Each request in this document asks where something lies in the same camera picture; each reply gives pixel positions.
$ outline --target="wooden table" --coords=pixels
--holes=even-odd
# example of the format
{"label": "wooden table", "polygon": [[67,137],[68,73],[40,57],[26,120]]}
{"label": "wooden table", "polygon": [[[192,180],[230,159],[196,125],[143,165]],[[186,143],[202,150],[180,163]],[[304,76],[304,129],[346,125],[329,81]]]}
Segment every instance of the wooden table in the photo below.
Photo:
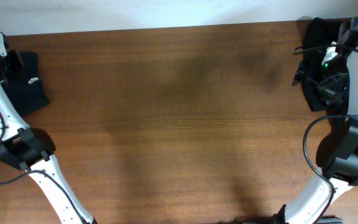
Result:
{"label": "wooden table", "polygon": [[[11,37],[39,53],[60,167],[99,223],[271,216],[312,176],[312,113],[291,87],[295,22]],[[309,136],[312,160],[328,122]],[[20,174],[0,163],[0,180]],[[358,187],[327,215],[358,223]],[[33,180],[0,187],[0,223],[58,223]]]}

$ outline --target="wooden tabletop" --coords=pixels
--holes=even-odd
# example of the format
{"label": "wooden tabletop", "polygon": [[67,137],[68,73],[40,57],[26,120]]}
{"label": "wooden tabletop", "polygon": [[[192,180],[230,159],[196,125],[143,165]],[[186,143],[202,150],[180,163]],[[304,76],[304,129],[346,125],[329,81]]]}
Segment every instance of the wooden tabletop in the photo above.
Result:
{"label": "wooden tabletop", "polygon": [[[292,87],[295,22],[11,37],[39,54],[51,104],[24,119],[99,223],[271,216],[313,175],[312,113]],[[308,147],[314,161],[328,122]],[[0,163],[0,180],[20,174]],[[358,187],[329,208],[358,223]],[[30,178],[0,187],[0,223],[59,223]]]}

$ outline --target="white wall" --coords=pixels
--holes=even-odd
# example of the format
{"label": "white wall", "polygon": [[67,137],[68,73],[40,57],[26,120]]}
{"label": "white wall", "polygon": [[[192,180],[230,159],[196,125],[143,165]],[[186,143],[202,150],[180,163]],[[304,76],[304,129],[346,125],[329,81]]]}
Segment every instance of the white wall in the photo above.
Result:
{"label": "white wall", "polygon": [[8,35],[358,16],[358,0],[0,0]]}

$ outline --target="black cloth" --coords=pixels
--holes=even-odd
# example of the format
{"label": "black cloth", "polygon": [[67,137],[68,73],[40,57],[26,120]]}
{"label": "black cloth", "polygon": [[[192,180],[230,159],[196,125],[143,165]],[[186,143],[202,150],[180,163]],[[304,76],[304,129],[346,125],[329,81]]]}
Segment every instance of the black cloth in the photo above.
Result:
{"label": "black cloth", "polygon": [[39,77],[37,53],[21,52],[20,56],[24,64],[24,75],[8,78],[8,86],[4,90],[17,113],[24,116],[49,105],[49,100]]}

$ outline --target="white logo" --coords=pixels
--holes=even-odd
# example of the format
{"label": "white logo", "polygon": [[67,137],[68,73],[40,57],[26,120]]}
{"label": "white logo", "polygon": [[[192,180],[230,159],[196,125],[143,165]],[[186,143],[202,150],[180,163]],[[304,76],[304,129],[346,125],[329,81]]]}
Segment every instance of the white logo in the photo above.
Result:
{"label": "white logo", "polygon": [[31,78],[30,80],[29,80],[29,84],[31,84],[31,83],[33,83],[33,82],[35,82],[35,81],[38,81],[38,80],[40,80],[40,78]]}

